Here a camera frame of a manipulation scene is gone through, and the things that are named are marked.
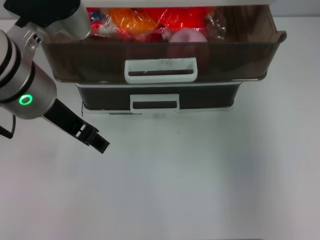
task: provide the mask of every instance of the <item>pink ball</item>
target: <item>pink ball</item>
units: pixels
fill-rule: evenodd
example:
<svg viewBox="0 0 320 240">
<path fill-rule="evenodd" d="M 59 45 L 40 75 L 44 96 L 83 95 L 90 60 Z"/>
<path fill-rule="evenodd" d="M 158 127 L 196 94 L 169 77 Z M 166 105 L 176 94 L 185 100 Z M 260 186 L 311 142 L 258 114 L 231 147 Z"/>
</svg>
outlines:
<svg viewBox="0 0 320 240">
<path fill-rule="evenodd" d="M 202 33 L 194 29 L 182 29 L 172 36 L 168 45 L 168 58 L 196 58 L 199 74 L 208 70 L 210 50 L 208 40 Z"/>
<path fill-rule="evenodd" d="M 208 42 L 207 38 L 194 29 L 182 29 L 177 31 L 170 39 L 170 43 L 201 43 Z"/>
</svg>

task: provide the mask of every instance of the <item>white tabletop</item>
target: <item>white tabletop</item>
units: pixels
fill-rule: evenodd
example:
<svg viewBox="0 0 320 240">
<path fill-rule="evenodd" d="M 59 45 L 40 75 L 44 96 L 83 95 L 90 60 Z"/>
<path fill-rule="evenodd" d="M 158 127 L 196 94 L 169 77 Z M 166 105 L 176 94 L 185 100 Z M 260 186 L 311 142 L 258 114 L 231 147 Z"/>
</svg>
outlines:
<svg viewBox="0 0 320 240">
<path fill-rule="evenodd" d="M 320 17 L 275 23 L 288 38 L 231 111 L 85 114 L 104 154 L 18 119 L 0 137 L 0 239 L 318 239 Z M 42 50 L 34 60 L 52 76 Z M 57 88 L 80 115 L 76 86 Z M 0 123 L 11 127 L 3 109 Z"/>
</svg>

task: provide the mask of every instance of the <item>closed drawer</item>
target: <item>closed drawer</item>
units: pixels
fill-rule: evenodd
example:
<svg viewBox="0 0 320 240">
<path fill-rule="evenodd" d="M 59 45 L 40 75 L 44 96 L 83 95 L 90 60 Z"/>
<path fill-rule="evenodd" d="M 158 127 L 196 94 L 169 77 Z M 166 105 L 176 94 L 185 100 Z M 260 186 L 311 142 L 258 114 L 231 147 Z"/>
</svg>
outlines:
<svg viewBox="0 0 320 240">
<path fill-rule="evenodd" d="M 226 20 L 223 41 L 139 43 L 95 36 L 72 41 L 57 35 L 47 37 L 43 49 L 54 76 L 61 82 L 128 84 L 125 79 L 127 60 L 172 58 L 196 59 L 195 83 L 263 79 L 280 43 L 286 39 L 286 32 L 277 31 L 267 5 L 221 8 Z"/>
<path fill-rule="evenodd" d="M 239 86 L 240 83 L 187 86 L 176 84 L 157 87 L 137 85 L 105 87 L 77 84 L 86 109 L 123 113 L 133 112 L 132 107 L 136 110 L 159 109 L 158 112 L 162 112 L 161 109 L 179 111 L 227 108 L 234 103 Z"/>
</svg>

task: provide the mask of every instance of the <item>green led ring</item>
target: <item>green led ring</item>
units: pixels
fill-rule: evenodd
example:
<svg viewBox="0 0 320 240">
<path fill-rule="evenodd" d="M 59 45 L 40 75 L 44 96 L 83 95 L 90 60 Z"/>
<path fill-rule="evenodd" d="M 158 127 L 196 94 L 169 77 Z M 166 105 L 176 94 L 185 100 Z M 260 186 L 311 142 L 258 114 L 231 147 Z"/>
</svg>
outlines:
<svg viewBox="0 0 320 240">
<path fill-rule="evenodd" d="M 28 105 L 32 102 L 32 96 L 30 94 L 26 94 L 20 97 L 19 103 L 21 105 Z"/>
</svg>

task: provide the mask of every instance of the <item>drawer handle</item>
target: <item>drawer handle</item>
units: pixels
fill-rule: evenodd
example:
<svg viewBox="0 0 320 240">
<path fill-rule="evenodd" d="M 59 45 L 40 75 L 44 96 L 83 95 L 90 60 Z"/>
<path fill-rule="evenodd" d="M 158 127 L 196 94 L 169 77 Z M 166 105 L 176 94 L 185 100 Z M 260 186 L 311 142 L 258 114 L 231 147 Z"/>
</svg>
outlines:
<svg viewBox="0 0 320 240">
<path fill-rule="evenodd" d="M 130 95 L 130 110 L 133 114 L 178 112 L 179 94 Z"/>
<path fill-rule="evenodd" d="M 126 60 L 124 78 L 130 84 L 189 83 L 198 77 L 197 59 Z"/>
</svg>

